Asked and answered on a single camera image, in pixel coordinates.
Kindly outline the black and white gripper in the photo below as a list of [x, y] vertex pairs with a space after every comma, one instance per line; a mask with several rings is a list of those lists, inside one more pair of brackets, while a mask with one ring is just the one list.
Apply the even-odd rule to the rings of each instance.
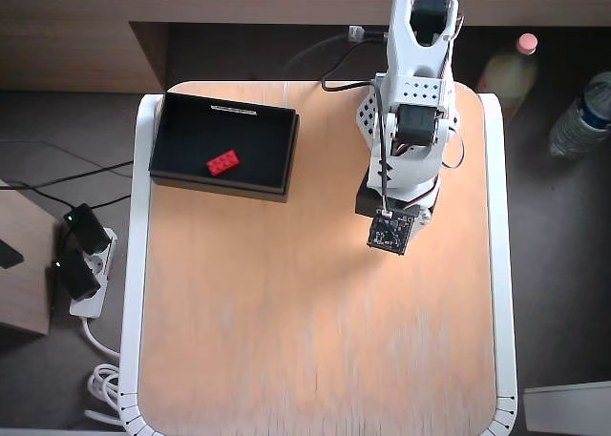
[[376, 190], [368, 187], [368, 179], [369, 175], [365, 174], [356, 194], [354, 210], [357, 215], [374, 217], [382, 208], [382, 199]]

